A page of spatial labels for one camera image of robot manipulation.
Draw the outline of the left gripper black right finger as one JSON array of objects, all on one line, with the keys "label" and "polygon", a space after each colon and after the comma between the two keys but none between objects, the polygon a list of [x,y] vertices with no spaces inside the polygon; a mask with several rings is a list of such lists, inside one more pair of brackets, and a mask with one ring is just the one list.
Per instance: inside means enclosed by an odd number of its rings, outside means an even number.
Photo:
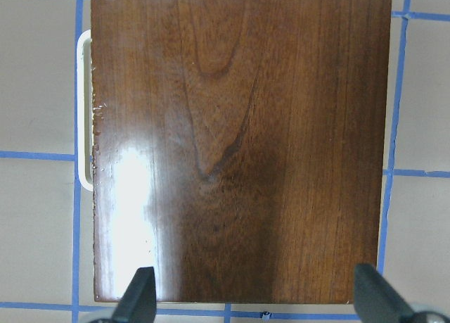
[{"label": "left gripper black right finger", "polygon": [[362,322],[424,322],[374,266],[354,268],[354,309]]}]

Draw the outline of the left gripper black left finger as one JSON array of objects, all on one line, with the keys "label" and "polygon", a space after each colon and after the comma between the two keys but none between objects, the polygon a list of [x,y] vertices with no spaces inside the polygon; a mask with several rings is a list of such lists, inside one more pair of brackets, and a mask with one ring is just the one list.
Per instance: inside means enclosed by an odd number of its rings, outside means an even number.
[{"label": "left gripper black left finger", "polygon": [[115,308],[111,322],[154,322],[155,317],[155,271],[153,267],[140,267]]}]

